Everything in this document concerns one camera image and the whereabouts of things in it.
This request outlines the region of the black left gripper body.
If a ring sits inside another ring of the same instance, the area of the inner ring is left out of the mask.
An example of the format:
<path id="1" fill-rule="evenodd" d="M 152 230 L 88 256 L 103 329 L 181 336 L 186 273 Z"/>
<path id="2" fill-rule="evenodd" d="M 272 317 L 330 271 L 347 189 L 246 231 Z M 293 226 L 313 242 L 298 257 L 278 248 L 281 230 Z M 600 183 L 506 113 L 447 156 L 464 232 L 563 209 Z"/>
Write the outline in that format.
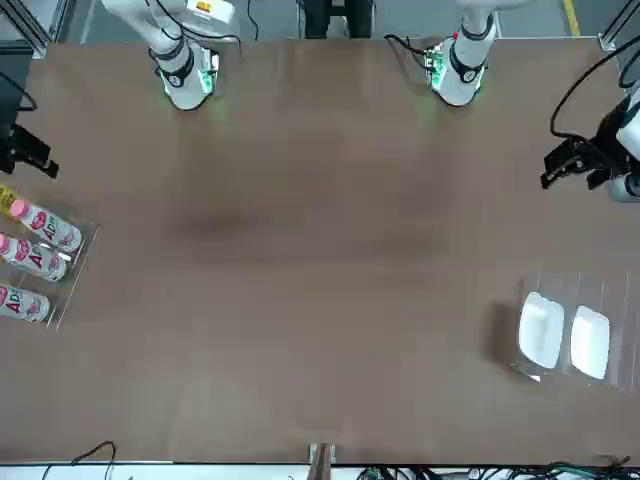
<path id="1" fill-rule="evenodd" d="M 592 138 L 593 144 L 607 158 L 616 173 L 629 171 L 628 153 L 616 138 L 625 113 L 625 110 L 609 112 L 600 122 L 596 134 Z"/>

